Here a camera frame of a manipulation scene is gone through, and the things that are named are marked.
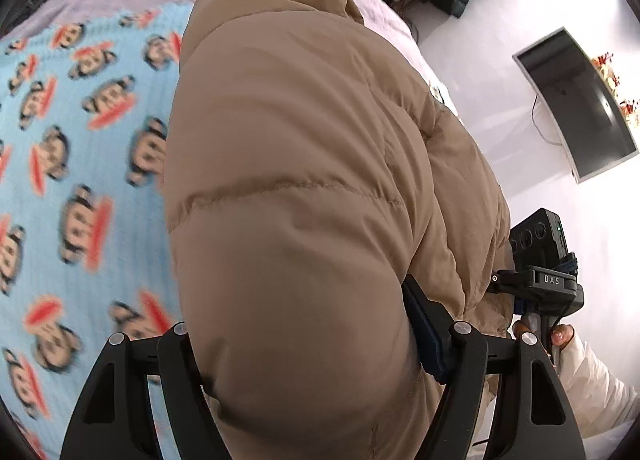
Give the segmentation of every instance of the white floor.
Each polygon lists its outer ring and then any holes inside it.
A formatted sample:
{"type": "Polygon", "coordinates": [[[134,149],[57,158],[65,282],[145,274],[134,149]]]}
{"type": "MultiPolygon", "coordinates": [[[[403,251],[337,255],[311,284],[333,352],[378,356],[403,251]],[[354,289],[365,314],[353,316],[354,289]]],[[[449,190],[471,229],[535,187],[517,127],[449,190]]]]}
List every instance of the white floor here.
{"type": "MultiPolygon", "coordinates": [[[[410,17],[502,185],[512,222],[541,206],[561,216],[586,298],[569,322],[616,376],[640,386],[640,158],[576,185],[563,148],[534,129],[535,92],[511,58],[565,26],[588,54],[613,52],[623,90],[640,97],[638,20],[624,0],[471,0],[459,20],[428,4],[410,17]]],[[[537,124],[558,140],[549,115],[536,107],[537,124]]]]}

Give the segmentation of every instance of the white sleeve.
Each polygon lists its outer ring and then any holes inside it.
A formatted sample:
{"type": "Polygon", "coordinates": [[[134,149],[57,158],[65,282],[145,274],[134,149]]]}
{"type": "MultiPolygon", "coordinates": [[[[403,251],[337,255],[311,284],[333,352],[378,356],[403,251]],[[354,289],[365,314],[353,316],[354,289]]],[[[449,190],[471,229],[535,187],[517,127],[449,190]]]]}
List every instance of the white sleeve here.
{"type": "Polygon", "coordinates": [[[577,333],[560,354],[558,375],[583,438],[593,436],[640,413],[640,398],[609,373],[577,333]]]}

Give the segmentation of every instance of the monitor screen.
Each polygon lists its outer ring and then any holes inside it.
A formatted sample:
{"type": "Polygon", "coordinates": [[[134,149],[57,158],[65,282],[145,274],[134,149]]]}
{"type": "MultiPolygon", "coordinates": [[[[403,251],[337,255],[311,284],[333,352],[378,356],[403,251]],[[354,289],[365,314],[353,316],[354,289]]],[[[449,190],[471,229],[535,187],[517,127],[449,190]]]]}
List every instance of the monitor screen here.
{"type": "Polygon", "coordinates": [[[613,93],[565,29],[514,57],[556,118],[579,182],[638,152],[613,93]]]}

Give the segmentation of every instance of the monkey print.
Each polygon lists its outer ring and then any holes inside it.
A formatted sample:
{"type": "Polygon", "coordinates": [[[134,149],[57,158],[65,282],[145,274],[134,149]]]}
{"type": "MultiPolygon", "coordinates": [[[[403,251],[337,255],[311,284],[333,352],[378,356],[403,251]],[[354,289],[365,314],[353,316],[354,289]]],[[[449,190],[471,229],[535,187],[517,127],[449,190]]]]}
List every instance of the monkey print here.
{"type": "Polygon", "coordinates": [[[116,61],[116,55],[111,50],[108,50],[112,46],[112,43],[105,41],[77,50],[72,56],[76,64],[69,70],[69,78],[91,77],[107,68],[108,65],[116,61]]]}
{"type": "MultiPolygon", "coordinates": [[[[111,303],[109,316],[115,323],[114,332],[122,332],[135,341],[163,335],[173,326],[170,316],[153,293],[140,290],[138,300],[140,312],[119,301],[111,303]]],[[[160,379],[150,376],[150,380],[159,384],[160,379]]]]}
{"type": "Polygon", "coordinates": [[[76,185],[60,217],[60,258],[75,265],[84,260],[89,272],[102,263],[102,248],[109,231],[113,201],[108,196],[96,198],[85,185],[76,185]]]}
{"type": "Polygon", "coordinates": [[[18,428],[18,430],[20,430],[22,436],[25,437],[38,458],[40,460],[48,460],[47,454],[44,452],[38,436],[33,431],[27,429],[20,420],[20,417],[18,417],[13,411],[11,412],[11,418],[14,420],[16,427],[18,428]]]}
{"type": "Polygon", "coordinates": [[[27,42],[29,40],[27,38],[24,39],[16,39],[14,42],[9,43],[9,46],[4,49],[4,55],[11,55],[16,52],[22,52],[27,46],[27,42]]]}
{"type": "Polygon", "coordinates": [[[134,14],[125,14],[118,20],[118,24],[122,27],[136,26],[137,28],[146,28],[149,24],[160,14],[160,11],[155,9],[143,10],[142,12],[136,12],[134,14]]]}
{"type": "Polygon", "coordinates": [[[33,76],[38,66],[38,58],[30,54],[26,61],[20,61],[15,69],[15,76],[9,79],[9,94],[15,97],[23,82],[33,76]]]}
{"type": "Polygon", "coordinates": [[[166,125],[157,117],[147,117],[131,141],[127,182],[137,187],[155,176],[161,186],[165,154],[166,125]]]}
{"type": "Polygon", "coordinates": [[[57,84],[58,80],[55,77],[49,78],[46,84],[43,84],[42,81],[31,83],[31,88],[20,106],[18,126],[21,130],[26,130],[31,126],[34,118],[42,119],[47,115],[57,84]]]}
{"type": "Polygon", "coordinates": [[[2,354],[9,369],[9,378],[15,395],[22,403],[24,411],[34,419],[40,415],[49,418],[49,410],[44,401],[40,383],[29,361],[22,356],[18,358],[8,348],[4,348],[2,354]]]}
{"type": "Polygon", "coordinates": [[[121,119],[136,104],[132,92],[136,80],[133,76],[107,81],[90,97],[82,101],[82,109],[92,115],[89,130],[101,130],[121,119]]]}
{"type": "Polygon", "coordinates": [[[4,141],[0,140],[0,183],[2,183],[2,176],[9,165],[9,159],[14,148],[10,145],[4,145],[4,141]]]}
{"type": "Polygon", "coordinates": [[[24,228],[14,225],[11,228],[9,215],[0,217],[0,290],[9,295],[12,284],[22,268],[22,244],[24,228]]]}
{"type": "Polygon", "coordinates": [[[41,296],[29,308],[22,324],[35,337],[33,357],[44,369],[54,373],[68,370],[82,349],[80,339],[60,324],[62,301],[55,296],[41,296]]]}
{"type": "Polygon", "coordinates": [[[177,32],[170,33],[168,39],[155,34],[146,40],[143,59],[154,70],[164,70],[180,59],[181,43],[182,39],[177,32]]]}
{"type": "Polygon", "coordinates": [[[29,176],[31,188],[43,197],[46,189],[45,177],[59,182],[68,173],[69,141],[58,126],[47,128],[42,142],[31,147],[29,176]]]}
{"type": "Polygon", "coordinates": [[[55,48],[71,48],[80,43],[84,37],[83,23],[67,23],[59,27],[51,38],[49,46],[55,48]]]}

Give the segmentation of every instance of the beige puffer jacket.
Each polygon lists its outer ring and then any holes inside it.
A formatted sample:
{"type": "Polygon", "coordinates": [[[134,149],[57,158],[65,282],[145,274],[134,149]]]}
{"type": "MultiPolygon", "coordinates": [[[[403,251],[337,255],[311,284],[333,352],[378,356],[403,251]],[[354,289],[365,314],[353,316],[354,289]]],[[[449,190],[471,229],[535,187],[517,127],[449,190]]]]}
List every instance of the beige puffer jacket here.
{"type": "Polygon", "coordinates": [[[456,117],[351,0],[198,0],[164,182],[180,303],[235,459],[413,458],[441,388],[400,283],[505,335],[510,218],[456,117]]]}

